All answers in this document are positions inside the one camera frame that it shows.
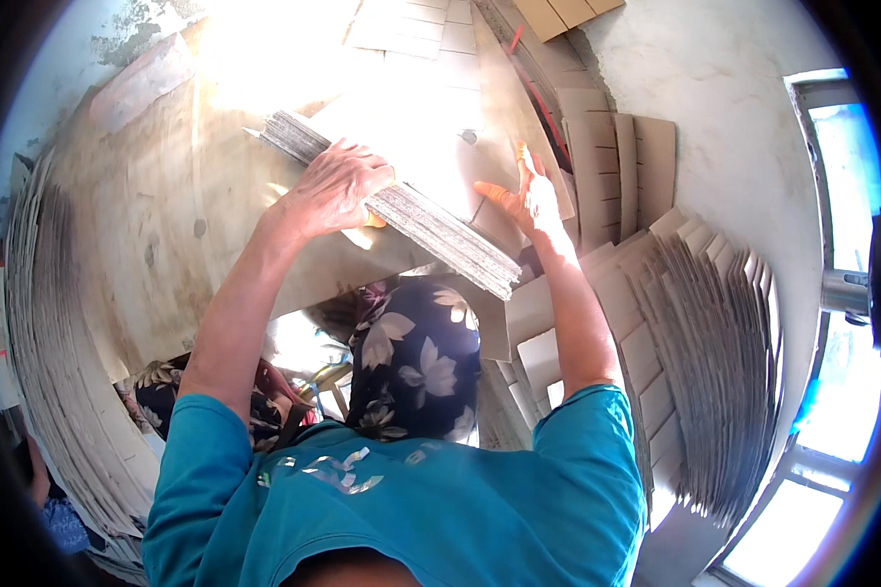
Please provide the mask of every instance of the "person's left hand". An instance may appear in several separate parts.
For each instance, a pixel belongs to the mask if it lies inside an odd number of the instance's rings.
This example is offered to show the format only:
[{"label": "person's left hand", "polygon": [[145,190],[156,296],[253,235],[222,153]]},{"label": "person's left hand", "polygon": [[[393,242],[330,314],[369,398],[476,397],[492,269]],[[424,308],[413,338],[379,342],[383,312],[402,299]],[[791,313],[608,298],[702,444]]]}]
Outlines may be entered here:
[{"label": "person's left hand", "polygon": [[394,169],[369,147],[340,139],[311,161],[297,185],[271,207],[307,240],[362,225],[385,226],[365,198],[392,185]]}]

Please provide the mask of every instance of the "window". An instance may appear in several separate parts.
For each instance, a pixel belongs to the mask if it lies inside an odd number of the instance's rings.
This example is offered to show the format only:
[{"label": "window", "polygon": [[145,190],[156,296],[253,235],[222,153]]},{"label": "window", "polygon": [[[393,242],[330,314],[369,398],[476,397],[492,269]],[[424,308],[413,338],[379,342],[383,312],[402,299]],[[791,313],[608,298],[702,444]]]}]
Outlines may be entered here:
[{"label": "window", "polygon": [[[881,171],[864,108],[842,69],[786,79],[812,158],[826,270],[867,285]],[[823,312],[820,345],[797,427],[764,495],[701,583],[784,587],[847,504],[881,400],[881,355],[869,326]]]}]

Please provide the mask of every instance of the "teal t-shirt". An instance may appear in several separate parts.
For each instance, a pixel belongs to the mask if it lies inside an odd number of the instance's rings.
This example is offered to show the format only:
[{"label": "teal t-shirt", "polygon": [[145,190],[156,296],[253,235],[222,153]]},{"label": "teal t-shirt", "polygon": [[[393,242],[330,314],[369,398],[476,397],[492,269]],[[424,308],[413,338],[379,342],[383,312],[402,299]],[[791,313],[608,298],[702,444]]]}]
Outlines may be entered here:
[{"label": "teal t-shirt", "polygon": [[646,526],[626,395],[577,393],[533,450],[382,443],[335,422],[252,454],[217,400],[176,402],[143,537],[152,585],[276,587],[314,554],[368,546],[423,585],[627,585]]}]

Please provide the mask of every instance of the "hand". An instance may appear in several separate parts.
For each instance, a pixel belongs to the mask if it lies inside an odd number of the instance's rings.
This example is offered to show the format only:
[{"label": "hand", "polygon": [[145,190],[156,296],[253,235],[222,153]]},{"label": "hand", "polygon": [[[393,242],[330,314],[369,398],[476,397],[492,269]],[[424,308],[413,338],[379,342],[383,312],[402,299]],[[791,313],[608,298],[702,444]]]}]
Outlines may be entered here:
[{"label": "hand", "polygon": [[538,155],[530,153],[524,142],[519,141],[516,146],[516,162],[519,174],[518,194],[485,181],[474,182],[473,189],[500,205],[532,242],[538,237],[550,238],[564,234],[558,212],[558,196],[552,182],[545,177],[542,160]]},{"label": "hand", "polygon": [[297,185],[272,206],[306,240],[359,226],[385,226],[365,198],[392,185],[394,169],[369,147],[340,139],[311,161]]}]

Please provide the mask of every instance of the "leg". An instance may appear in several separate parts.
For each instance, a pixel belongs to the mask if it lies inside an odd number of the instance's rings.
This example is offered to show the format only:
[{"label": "leg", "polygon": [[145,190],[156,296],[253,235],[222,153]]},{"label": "leg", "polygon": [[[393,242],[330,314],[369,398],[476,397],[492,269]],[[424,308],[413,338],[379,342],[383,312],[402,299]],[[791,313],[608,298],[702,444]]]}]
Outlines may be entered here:
[{"label": "leg", "polygon": [[476,419],[480,336],[466,301],[444,286],[394,289],[359,324],[346,423],[378,440],[463,440]]}]

